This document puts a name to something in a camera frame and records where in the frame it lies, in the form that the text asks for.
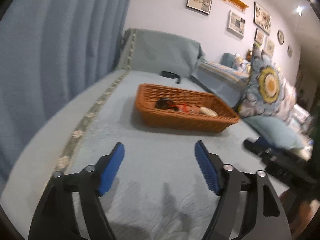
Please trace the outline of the person's right hand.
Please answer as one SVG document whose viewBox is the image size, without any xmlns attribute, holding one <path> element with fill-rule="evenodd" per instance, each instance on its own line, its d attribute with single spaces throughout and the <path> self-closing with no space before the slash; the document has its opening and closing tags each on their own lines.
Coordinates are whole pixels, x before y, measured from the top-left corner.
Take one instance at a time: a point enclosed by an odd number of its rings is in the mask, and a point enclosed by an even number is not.
<svg viewBox="0 0 320 240">
<path fill-rule="evenodd" d="M 287 214 L 291 239 L 319 239 L 319 200 L 301 200 L 292 190 L 280 195 Z"/>
</svg>

